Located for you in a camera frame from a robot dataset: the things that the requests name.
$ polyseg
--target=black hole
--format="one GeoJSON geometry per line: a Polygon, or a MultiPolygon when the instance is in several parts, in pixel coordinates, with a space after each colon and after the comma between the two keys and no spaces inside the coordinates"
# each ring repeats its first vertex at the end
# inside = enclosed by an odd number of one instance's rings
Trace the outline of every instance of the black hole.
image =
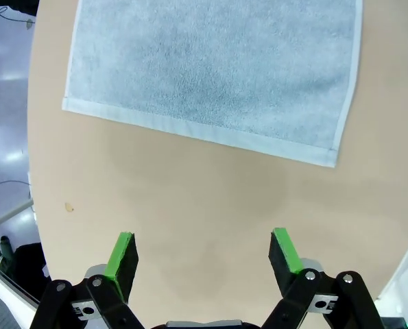
{"type": "Polygon", "coordinates": [[[93,310],[91,307],[85,307],[85,308],[82,310],[82,312],[85,313],[85,314],[93,314],[93,313],[94,313],[94,310],[93,310]]]}
{"type": "Polygon", "coordinates": [[[324,308],[327,306],[327,303],[324,300],[320,300],[319,302],[315,303],[316,308],[324,308]]]}

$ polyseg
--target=table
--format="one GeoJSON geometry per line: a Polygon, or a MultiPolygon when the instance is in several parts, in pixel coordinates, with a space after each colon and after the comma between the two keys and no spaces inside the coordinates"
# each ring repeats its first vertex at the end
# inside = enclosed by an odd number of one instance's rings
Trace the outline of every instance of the table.
{"type": "Polygon", "coordinates": [[[358,271],[377,296],[408,248],[408,0],[364,3],[335,169],[62,111],[76,2],[41,0],[29,75],[33,195],[52,278],[78,283],[130,230],[140,255],[130,305],[145,326],[261,324],[280,298],[270,232],[287,227],[301,257],[329,275],[358,271]]]}

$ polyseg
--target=round table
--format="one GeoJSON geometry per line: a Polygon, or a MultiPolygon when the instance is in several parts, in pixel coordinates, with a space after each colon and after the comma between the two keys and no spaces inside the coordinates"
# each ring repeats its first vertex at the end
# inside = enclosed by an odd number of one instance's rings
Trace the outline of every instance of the round table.
{"type": "Polygon", "coordinates": [[[131,231],[130,306],[146,327],[262,324],[280,299],[270,232],[286,227],[301,257],[330,276],[358,271],[379,294],[408,248],[408,1],[364,3],[334,169],[64,112],[76,2],[41,0],[29,75],[33,195],[53,279],[78,283],[131,231]]]}

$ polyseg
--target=small stain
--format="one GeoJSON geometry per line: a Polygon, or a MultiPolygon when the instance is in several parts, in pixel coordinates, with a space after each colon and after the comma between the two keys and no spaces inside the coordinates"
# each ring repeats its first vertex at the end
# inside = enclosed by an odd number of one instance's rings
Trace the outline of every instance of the small stain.
{"type": "Polygon", "coordinates": [[[65,202],[65,209],[67,210],[67,212],[73,212],[74,208],[72,205],[70,205],[68,202],[65,202]]]}

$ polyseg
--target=metal pole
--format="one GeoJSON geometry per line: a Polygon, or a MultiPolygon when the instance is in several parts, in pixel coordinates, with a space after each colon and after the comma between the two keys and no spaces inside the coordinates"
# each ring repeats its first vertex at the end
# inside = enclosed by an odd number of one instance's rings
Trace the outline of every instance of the metal pole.
{"type": "Polygon", "coordinates": [[[27,202],[24,202],[23,204],[19,205],[15,209],[9,211],[5,215],[2,215],[0,217],[0,224],[4,223],[8,219],[11,219],[13,216],[16,216],[17,214],[19,214],[20,212],[24,211],[25,209],[27,209],[27,208],[29,208],[31,206],[33,206],[33,199],[29,199],[27,202]]]}

